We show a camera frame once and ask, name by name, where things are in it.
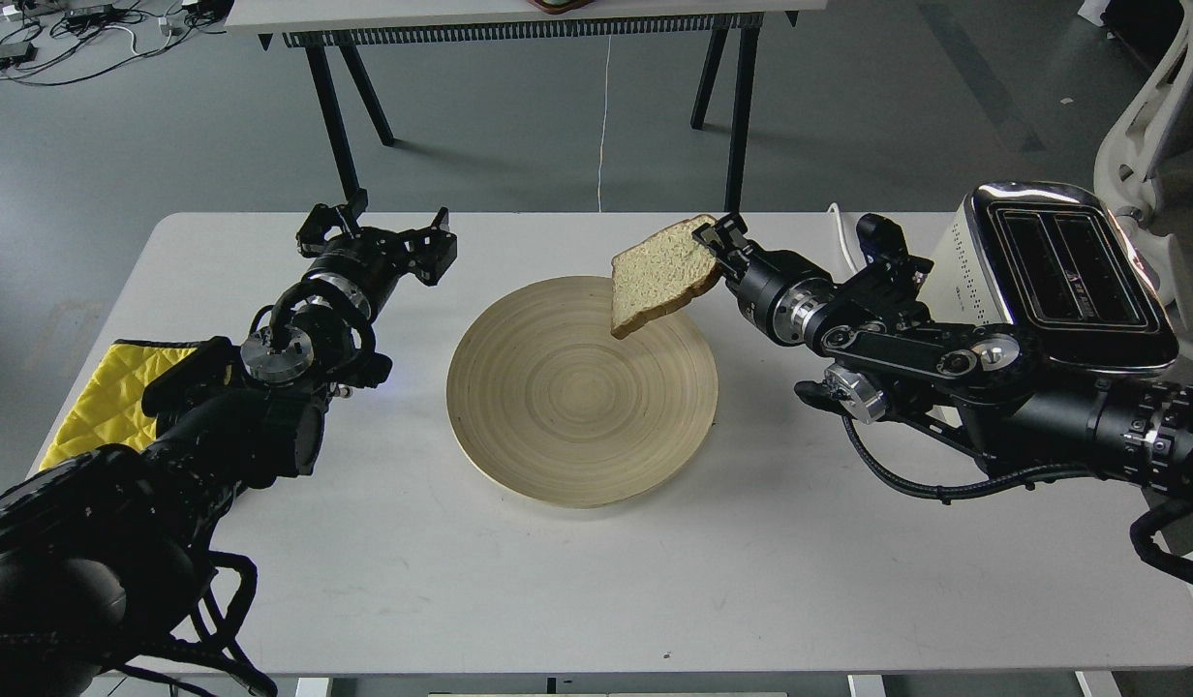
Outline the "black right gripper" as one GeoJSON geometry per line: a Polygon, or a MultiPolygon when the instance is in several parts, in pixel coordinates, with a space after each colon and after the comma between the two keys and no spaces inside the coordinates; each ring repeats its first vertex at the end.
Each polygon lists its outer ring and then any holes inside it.
{"type": "Polygon", "coordinates": [[[779,346],[801,346],[808,326],[837,286],[832,275],[795,251],[748,246],[742,215],[728,212],[692,233],[715,257],[740,314],[779,346]]]}

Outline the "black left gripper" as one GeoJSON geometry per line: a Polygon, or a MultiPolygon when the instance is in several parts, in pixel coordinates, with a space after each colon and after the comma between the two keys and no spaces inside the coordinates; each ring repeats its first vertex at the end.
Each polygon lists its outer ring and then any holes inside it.
{"type": "Polygon", "coordinates": [[[354,290],[365,303],[385,303],[402,275],[435,286],[458,258],[458,238],[450,232],[447,206],[429,226],[402,232],[358,223],[367,210],[367,190],[357,187],[345,203],[319,203],[296,234],[296,247],[313,264],[304,280],[327,280],[354,290]]]}

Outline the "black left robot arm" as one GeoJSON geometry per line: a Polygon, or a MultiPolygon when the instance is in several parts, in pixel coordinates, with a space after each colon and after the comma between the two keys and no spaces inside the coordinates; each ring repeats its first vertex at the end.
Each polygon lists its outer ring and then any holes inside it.
{"type": "Polygon", "coordinates": [[[314,206],[309,269],[247,339],[211,337],[146,387],[149,444],[101,442],[0,494],[0,696],[78,696],[110,671],[203,693],[138,656],[278,693],[237,644],[259,570],[212,550],[215,529],[243,491],[313,473],[330,401],[391,372],[373,322],[398,279],[435,286],[458,255],[446,208],[392,232],[366,206],[361,189],[314,206]]]}

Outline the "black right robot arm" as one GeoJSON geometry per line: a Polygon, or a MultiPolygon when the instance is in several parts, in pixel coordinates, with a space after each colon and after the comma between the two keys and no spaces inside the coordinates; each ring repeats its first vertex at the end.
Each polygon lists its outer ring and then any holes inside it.
{"type": "Polygon", "coordinates": [[[932,263],[905,249],[889,218],[866,215],[857,229],[869,263],[840,284],[792,251],[748,239],[737,212],[699,227],[693,239],[756,329],[827,358],[822,380],[797,383],[795,394],[841,417],[859,458],[884,485],[950,504],[1064,479],[1129,482],[1163,496],[1129,529],[1135,553],[1193,586],[1193,561],[1154,541],[1193,513],[1193,385],[1061,368],[1025,323],[934,321],[917,300],[932,263]],[[905,479],[874,458],[857,422],[909,425],[968,455],[985,480],[905,479]]]}

